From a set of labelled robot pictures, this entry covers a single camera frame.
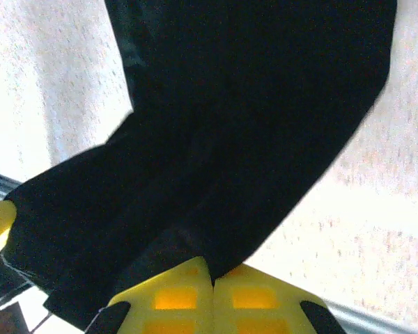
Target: tiled floor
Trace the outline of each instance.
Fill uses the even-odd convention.
[[[0,1],[0,172],[24,181],[103,142],[130,108],[124,85],[102,1]],[[418,326],[418,1],[399,1],[374,109],[248,262]]]

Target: black pants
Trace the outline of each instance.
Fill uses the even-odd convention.
[[[134,113],[25,182],[4,262],[84,329],[191,257],[246,260],[387,80],[396,1],[107,0]]]

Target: white floor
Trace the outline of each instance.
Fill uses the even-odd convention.
[[[0,1],[2,174],[24,181],[103,142],[130,109],[124,87],[101,0]],[[369,117],[248,263],[418,326],[418,0],[399,1],[390,80]],[[28,299],[37,319],[41,299]]]

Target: speckled floor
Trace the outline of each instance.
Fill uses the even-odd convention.
[[[103,142],[130,110],[124,86],[102,1],[0,1],[0,172],[24,181]],[[368,118],[248,263],[418,327],[418,1],[398,2]]]

